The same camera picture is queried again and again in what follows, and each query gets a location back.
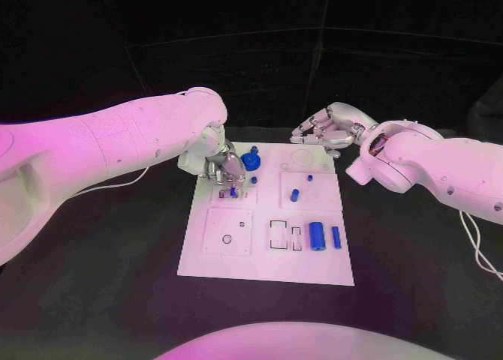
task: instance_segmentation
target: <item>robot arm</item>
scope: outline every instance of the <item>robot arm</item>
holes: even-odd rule
[[[304,132],[314,128],[314,133]],[[358,158],[345,170],[360,185],[374,179],[404,193],[420,184],[448,206],[503,224],[503,146],[443,139],[412,121],[377,124],[358,109],[334,103],[292,131],[292,143],[324,146],[334,158],[353,143]]]
[[[86,115],[0,125],[0,265],[77,191],[178,155],[180,168],[200,177],[216,164],[218,183],[239,190],[244,168],[226,119],[216,92],[191,88]]]

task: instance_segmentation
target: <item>robotic hand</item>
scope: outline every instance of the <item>robotic hand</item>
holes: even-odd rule
[[[227,111],[207,88],[86,115],[0,125],[0,265],[87,186],[180,155],[178,167],[234,188],[244,167],[224,139]]]
[[[304,134],[314,128],[312,134]],[[360,185],[374,179],[404,193],[420,184],[448,206],[503,224],[503,146],[472,139],[443,139],[412,121],[379,124],[345,103],[321,109],[292,131],[295,144],[322,145],[334,158],[337,149],[360,146],[345,170]]]

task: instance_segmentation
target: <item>black table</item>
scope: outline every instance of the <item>black table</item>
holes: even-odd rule
[[[229,128],[283,143],[289,129]],[[392,335],[458,359],[503,359],[503,283],[474,263],[456,211],[335,161],[354,287],[175,275],[195,177],[175,160],[70,199],[0,277],[0,359],[151,359],[231,326],[308,321]],[[126,174],[119,183],[133,179]],[[503,270],[503,226],[478,221]]]

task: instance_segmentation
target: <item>cable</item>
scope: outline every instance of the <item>cable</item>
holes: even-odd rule
[[[479,251],[481,236],[479,236],[478,225],[475,224],[472,217],[471,217],[467,213],[465,213],[465,215],[467,215],[467,217],[469,218],[469,222],[471,222],[472,225],[474,225],[474,230],[475,230],[475,243],[474,243],[472,235],[469,234],[469,229],[468,229],[467,224],[465,224],[464,213],[462,213],[462,211],[459,211],[461,224],[464,225],[464,229],[465,229],[465,232],[467,232],[467,236],[469,237],[469,243],[472,244],[472,247],[474,247],[474,259],[475,259],[475,262],[477,262],[479,268],[481,268],[485,272],[492,273],[492,274],[500,278],[500,280],[503,281],[503,272],[498,272],[498,271],[494,269],[494,266],[491,265],[490,261],[487,260],[487,257],[482,255],[482,253],[481,253],[481,251]],[[487,263],[488,268],[485,268],[485,266],[481,265],[479,257],[482,258],[482,261]]]
[[[141,177],[145,175],[145,172],[146,172],[146,171],[148,171],[148,167],[145,168],[145,171],[139,174],[139,177],[138,177],[133,181],[126,182],[125,184],[105,185],[105,186],[93,187],[92,189],[87,189],[87,190],[80,191],[79,193],[74,193],[74,194],[68,197],[68,199],[71,199],[71,198],[76,197],[77,195],[86,194],[86,193],[89,193],[90,191],[94,191],[94,190],[99,190],[99,189],[120,188],[122,186],[135,184],[135,183],[141,180]]]

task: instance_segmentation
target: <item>peg board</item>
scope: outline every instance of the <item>peg board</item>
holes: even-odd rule
[[[317,145],[234,142],[239,156],[250,146],[257,147],[262,165],[246,173],[237,199],[220,198],[223,188],[197,180],[177,275],[353,286],[331,157]],[[299,190],[296,202],[289,199],[293,188]],[[270,228],[272,221],[285,223],[283,231]],[[322,251],[309,249],[308,224],[314,221],[322,223]],[[340,228],[340,249],[331,227]],[[292,228],[299,228],[299,237]]]

